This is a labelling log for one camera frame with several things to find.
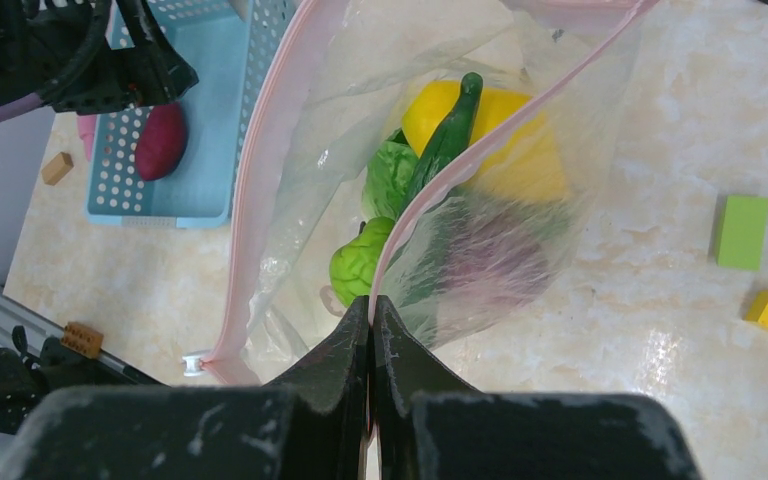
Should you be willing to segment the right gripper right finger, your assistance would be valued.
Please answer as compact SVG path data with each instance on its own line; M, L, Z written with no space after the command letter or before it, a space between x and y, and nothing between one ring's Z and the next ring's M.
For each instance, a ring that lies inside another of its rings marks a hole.
M375 299L371 327L372 400L383 479L473 479L479 453L469 445L459 406L484 393L446 367L411 334L386 296Z

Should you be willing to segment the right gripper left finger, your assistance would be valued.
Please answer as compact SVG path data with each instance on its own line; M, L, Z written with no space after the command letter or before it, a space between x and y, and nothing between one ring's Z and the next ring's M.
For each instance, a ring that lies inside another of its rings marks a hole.
M279 451L281 479L361 479L370 435L369 298L355 298L334 330L269 387L295 403Z

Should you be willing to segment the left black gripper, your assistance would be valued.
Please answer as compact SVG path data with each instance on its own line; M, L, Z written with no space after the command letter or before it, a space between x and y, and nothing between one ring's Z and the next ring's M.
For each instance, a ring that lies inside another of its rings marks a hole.
M146 1L86 1L89 22L75 52L46 81L46 104L76 114L116 113L179 100L198 81L196 70L173 48ZM131 47L107 40L113 9L128 29Z

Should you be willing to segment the red fruit toy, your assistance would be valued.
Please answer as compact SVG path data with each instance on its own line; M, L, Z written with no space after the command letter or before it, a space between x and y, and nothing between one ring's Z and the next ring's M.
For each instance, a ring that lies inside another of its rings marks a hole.
M175 102L154 107L148 115L135 149L135 168L143 181L171 174L179 165L188 143L183 107Z

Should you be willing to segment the clear zip top bag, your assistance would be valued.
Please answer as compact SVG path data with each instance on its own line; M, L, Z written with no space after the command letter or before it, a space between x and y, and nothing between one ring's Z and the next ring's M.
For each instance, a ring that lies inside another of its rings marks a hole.
M262 384L358 297L438 347L567 268L605 186L649 1L304 1L243 141L221 334Z

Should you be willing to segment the green cucumber toy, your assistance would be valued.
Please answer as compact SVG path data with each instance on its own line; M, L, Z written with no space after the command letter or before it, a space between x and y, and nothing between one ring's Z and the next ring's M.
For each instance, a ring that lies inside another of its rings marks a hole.
M419 162L408 184L399 215L407 210L438 173L469 146L483 87L483 77L476 72L469 72L462 77L457 99L421 148Z

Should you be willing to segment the green lime toy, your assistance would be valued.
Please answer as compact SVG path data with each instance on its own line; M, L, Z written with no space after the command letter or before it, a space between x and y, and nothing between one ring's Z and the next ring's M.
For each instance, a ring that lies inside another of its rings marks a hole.
M388 217L372 218L332 255L330 284L343 306L349 307L356 297L370 293L381 252L394 225L395 221Z

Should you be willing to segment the green lettuce toy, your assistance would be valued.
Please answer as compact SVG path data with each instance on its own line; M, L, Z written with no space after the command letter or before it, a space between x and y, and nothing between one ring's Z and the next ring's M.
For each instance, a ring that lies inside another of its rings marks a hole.
M368 218L395 220L403 206L408 184L419 162L401 129L378 148L366 168L361 200Z

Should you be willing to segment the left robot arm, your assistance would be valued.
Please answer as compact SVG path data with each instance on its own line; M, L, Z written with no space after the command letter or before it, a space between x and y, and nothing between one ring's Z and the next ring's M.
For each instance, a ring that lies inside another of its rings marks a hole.
M0 122L165 105L197 82L145 1L0 1Z

